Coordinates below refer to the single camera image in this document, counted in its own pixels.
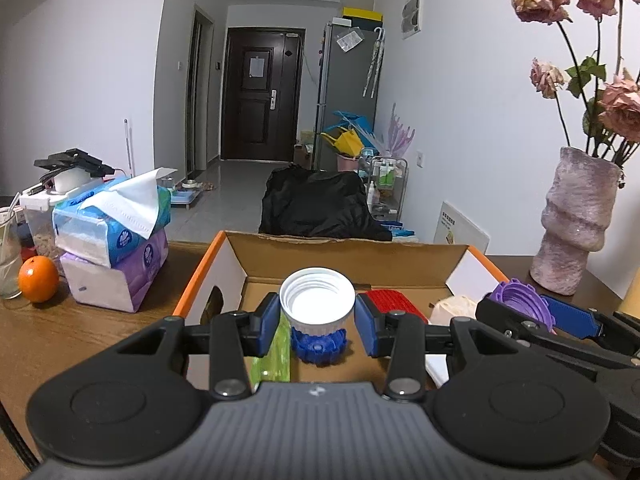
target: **white bottle cap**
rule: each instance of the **white bottle cap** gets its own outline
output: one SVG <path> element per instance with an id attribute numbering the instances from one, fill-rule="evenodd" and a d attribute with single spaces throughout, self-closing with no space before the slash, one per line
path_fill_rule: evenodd
<path id="1" fill-rule="evenodd" d="M 322 267 L 294 272 L 280 287 L 280 304 L 291 326 L 309 335 L 339 330 L 351 314 L 355 299 L 347 278 Z"/>

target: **orange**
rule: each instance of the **orange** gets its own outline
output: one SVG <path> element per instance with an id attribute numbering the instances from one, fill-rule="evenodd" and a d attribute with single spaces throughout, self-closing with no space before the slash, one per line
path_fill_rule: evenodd
<path id="1" fill-rule="evenodd" d="M 29 258 L 18 273 L 18 286 L 31 303 L 43 303 L 53 298 L 59 282 L 58 270 L 46 256 Z"/>

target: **pink vase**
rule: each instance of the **pink vase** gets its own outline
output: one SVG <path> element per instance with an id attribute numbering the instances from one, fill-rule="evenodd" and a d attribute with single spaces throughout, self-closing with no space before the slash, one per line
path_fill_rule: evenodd
<path id="1" fill-rule="evenodd" d="M 531 264 L 531 277 L 557 294 L 575 293 L 590 252 L 604 247 L 622 170 L 576 148 L 561 148 L 546 194 L 546 233 Z"/>

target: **tile floor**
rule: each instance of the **tile floor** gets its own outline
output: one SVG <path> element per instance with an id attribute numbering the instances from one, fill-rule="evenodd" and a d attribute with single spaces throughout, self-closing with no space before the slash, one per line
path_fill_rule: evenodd
<path id="1" fill-rule="evenodd" d="M 209 243 L 220 230 L 257 233 L 267 179 L 271 171 L 284 167 L 268 162 L 217 162 L 197 178 L 216 188 L 201 193 L 188 211 L 185 206 L 173 206 L 167 237 Z"/>

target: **black cloth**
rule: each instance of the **black cloth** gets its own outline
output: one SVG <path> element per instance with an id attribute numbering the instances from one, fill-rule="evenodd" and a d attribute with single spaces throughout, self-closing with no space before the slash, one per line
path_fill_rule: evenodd
<path id="1" fill-rule="evenodd" d="M 274 170 L 262 199 L 260 232 L 391 241 L 391 231 L 371 216 L 360 177 L 353 171 Z"/>

